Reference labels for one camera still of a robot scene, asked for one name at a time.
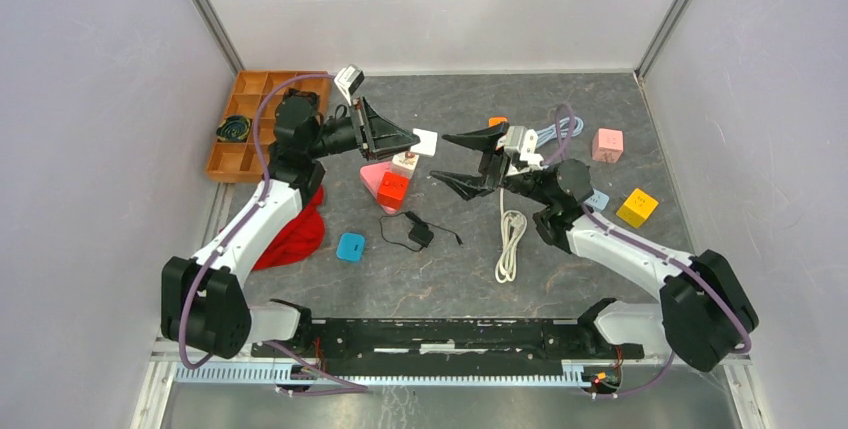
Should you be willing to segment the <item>red cube socket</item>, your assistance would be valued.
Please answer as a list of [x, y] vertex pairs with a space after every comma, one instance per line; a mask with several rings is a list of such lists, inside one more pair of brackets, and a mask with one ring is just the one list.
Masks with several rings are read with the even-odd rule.
[[390, 211], [401, 209], [406, 197], [410, 179], [393, 172], [386, 172], [377, 188], [376, 201]]

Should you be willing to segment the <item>white usb charger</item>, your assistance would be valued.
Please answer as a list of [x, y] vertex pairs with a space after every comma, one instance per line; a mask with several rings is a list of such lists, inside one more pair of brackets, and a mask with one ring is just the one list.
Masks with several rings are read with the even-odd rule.
[[410, 147], [409, 151], [423, 157], [433, 157], [437, 151], [439, 135], [437, 132], [414, 128], [413, 134], [419, 142]]

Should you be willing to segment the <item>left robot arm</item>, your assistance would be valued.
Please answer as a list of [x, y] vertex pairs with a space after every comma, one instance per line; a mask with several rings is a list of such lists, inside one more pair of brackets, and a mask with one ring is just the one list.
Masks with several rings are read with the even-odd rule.
[[291, 95], [275, 111], [274, 140], [263, 179], [226, 228], [192, 257], [172, 257], [163, 267], [161, 333], [182, 350], [232, 358], [247, 344], [276, 341], [290, 356], [306, 354], [313, 328], [304, 309], [291, 303], [250, 306], [243, 287], [277, 234], [315, 196], [323, 157], [349, 151], [367, 160], [406, 152], [419, 144], [414, 132], [380, 116], [363, 97], [349, 115], [324, 119], [313, 97]]

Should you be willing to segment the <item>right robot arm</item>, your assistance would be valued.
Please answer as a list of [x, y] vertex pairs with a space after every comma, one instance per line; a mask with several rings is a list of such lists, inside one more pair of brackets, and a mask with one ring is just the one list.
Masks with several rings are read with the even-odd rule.
[[585, 354], [602, 357], [616, 345], [635, 344], [647, 355], [672, 354], [709, 372], [727, 356], [751, 350], [759, 318], [723, 255], [665, 247], [589, 208], [588, 165], [545, 161], [529, 128], [501, 123], [444, 139], [480, 152], [481, 162], [475, 175], [435, 171], [434, 178], [464, 200], [503, 189], [541, 204], [533, 223], [546, 244], [617, 273], [653, 298], [602, 304], [577, 331]]

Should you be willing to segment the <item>white tiger cube socket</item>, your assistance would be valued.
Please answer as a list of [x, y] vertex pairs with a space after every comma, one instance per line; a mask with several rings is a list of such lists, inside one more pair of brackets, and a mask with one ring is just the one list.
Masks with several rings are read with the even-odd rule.
[[391, 173], [411, 179], [414, 176], [420, 155], [411, 151], [395, 154], [390, 162]]

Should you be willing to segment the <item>blue plug adapter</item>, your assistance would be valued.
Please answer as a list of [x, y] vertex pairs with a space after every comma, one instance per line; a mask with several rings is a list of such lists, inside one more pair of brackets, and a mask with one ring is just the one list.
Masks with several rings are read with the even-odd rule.
[[339, 238], [336, 257], [342, 261], [359, 262], [366, 247], [366, 238], [362, 234], [345, 232]]

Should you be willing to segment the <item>pink triangular power strip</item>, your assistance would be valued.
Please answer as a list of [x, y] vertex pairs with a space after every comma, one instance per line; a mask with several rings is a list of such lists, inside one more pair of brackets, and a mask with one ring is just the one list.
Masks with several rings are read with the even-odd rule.
[[[390, 162], [373, 163], [362, 166], [359, 171], [359, 177], [363, 185], [369, 191], [371, 196], [376, 201], [377, 188], [383, 175], [389, 170]], [[387, 215], [396, 214], [398, 211], [390, 211], [380, 206]]]

